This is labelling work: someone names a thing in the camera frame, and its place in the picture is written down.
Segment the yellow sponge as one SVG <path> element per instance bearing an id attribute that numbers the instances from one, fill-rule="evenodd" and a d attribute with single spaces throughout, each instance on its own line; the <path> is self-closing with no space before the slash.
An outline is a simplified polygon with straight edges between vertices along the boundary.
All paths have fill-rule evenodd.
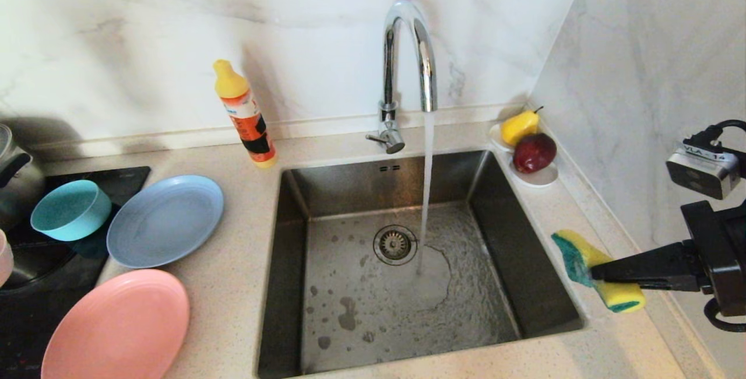
<path id="1" fill-rule="evenodd" d="M 573 230 L 558 230 L 551 239 L 562 254 L 565 273 L 571 281 L 594 289 L 605 307 L 614 313 L 633 313 L 646 305 L 642 289 L 634 283 L 595 280 L 591 269 L 612 258 L 590 244 Z"/>

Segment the orange dish soap bottle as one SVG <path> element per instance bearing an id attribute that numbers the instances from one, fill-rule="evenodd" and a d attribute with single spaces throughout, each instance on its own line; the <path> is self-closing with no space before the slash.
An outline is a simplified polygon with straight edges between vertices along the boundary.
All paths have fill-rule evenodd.
<path id="1" fill-rule="evenodd" d="M 277 150 L 248 79 L 237 73 L 229 60 L 218 59 L 213 70 L 214 90 L 251 161 L 262 169 L 274 166 Z"/>

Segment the blue plate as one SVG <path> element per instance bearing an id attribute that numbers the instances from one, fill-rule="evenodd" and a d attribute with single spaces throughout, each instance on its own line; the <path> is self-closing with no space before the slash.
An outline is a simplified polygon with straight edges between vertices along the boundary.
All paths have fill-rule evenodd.
<path id="1" fill-rule="evenodd" d="M 107 233 L 110 257 L 127 268 L 154 268 L 188 256 L 215 232 L 224 193 L 209 177 L 185 174 L 139 191 L 117 212 Z"/>

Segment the teal bowl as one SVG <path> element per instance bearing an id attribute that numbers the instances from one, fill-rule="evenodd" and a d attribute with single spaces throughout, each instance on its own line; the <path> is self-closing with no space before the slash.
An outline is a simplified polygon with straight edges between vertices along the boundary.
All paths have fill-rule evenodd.
<path id="1" fill-rule="evenodd" d="M 75 180 L 50 191 L 30 215 L 31 227 L 71 243 L 95 233 L 112 212 L 110 197 L 93 181 Z"/>

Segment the small light pink plate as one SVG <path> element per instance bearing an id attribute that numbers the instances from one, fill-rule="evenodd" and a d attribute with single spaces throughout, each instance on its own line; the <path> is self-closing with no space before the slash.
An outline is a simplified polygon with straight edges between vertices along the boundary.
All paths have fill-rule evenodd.
<path id="1" fill-rule="evenodd" d="M 0 287 L 5 285 L 13 273 L 15 265 L 12 247 L 5 231 L 0 229 Z"/>

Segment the metal sink drain strainer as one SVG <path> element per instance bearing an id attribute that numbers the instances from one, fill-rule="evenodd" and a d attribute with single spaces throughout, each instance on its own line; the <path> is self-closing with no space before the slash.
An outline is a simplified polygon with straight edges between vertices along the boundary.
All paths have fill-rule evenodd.
<path id="1" fill-rule="evenodd" d="M 373 241 L 376 257 L 391 266 L 401 266 L 410 262 L 416 256 L 418 246 L 413 231 L 398 224 L 381 228 Z"/>

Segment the stainless steel sink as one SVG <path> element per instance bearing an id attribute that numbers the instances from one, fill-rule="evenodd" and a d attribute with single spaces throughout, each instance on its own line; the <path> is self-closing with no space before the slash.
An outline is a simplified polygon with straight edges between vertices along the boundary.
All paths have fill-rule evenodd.
<path id="1" fill-rule="evenodd" d="M 282 379 L 583 328 L 495 156 L 287 169 L 280 175 L 258 376 Z M 398 224 L 419 246 L 381 262 Z"/>

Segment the white fruit dish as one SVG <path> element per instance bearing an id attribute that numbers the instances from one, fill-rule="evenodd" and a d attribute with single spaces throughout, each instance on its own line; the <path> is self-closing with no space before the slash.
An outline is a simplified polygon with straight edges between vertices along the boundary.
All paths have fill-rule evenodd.
<path id="1" fill-rule="evenodd" d="M 514 148 L 503 141 L 501 135 L 501 124 L 493 125 L 488 132 L 488 137 L 490 137 L 492 144 L 500 150 L 500 154 L 507 159 L 509 171 L 511 171 L 512 176 L 518 182 L 532 188 L 544 188 L 558 179 L 559 171 L 555 162 L 551 162 L 548 167 L 544 167 L 535 173 L 526 174 L 517 171 L 513 164 Z"/>

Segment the dark red apple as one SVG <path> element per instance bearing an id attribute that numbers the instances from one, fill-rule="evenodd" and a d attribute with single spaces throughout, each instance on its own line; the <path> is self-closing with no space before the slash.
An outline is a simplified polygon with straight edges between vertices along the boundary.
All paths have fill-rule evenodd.
<path id="1" fill-rule="evenodd" d="M 548 167 L 556 155 L 557 144 L 549 135 L 527 135 L 516 145 L 512 164 L 518 172 L 532 174 Z"/>

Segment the yellow pear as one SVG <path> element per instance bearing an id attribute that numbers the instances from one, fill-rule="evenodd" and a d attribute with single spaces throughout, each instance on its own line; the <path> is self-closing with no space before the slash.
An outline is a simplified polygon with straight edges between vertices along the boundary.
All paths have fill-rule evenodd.
<path id="1" fill-rule="evenodd" d="M 501 124 L 501 139 L 509 146 L 515 147 L 522 138 L 537 134 L 539 131 L 539 111 L 544 106 L 535 110 L 526 110 L 504 121 Z"/>

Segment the chrome gooseneck faucet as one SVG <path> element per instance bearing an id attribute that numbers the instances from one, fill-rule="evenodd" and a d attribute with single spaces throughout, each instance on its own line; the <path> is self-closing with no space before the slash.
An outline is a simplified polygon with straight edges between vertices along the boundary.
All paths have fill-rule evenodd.
<path id="1" fill-rule="evenodd" d="M 439 108 L 436 54 L 426 19 L 412 0 L 397 0 L 387 12 L 383 31 L 383 90 L 378 104 L 378 134 L 366 135 L 367 140 L 381 145 L 387 154 L 399 153 L 405 148 L 397 121 L 399 103 L 394 95 L 397 70 L 395 50 L 400 27 L 408 29 L 413 38 L 421 110 L 434 113 Z"/>

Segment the large salmon pink plate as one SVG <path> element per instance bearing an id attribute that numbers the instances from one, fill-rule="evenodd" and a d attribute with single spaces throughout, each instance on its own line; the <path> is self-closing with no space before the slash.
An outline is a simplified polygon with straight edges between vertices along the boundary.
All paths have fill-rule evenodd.
<path id="1" fill-rule="evenodd" d="M 190 304 L 168 272 L 123 273 L 88 292 L 56 327 L 41 379 L 163 379 L 189 328 Z"/>

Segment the black induction cooktop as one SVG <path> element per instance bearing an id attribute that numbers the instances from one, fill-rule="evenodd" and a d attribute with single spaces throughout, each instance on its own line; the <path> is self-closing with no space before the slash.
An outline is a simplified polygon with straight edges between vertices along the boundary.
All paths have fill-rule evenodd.
<path id="1" fill-rule="evenodd" d="M 90 236 L 104 238 L 106 244 L 107 231 L 108 224 L 103 224 Z M 6 233 L 7 238 L 42 235 L 31 227 L 29 217 Z M 44 353 L 56 327 L 95 287 L 108 259 L 109 254 L 98 259 L 74 257 L 42 280 L 20 289 L 0 290 L 0 379 L 40 379 Z"/>

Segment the stainless steel pot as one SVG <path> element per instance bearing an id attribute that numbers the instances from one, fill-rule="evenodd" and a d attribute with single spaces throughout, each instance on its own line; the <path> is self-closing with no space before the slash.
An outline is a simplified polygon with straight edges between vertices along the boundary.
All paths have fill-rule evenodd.
<path id="1" fill-rule="evenodd" d="M 45 175 L 37 159 L 0 124 L 0 230 L 14 228 L 44 196 Z"/>

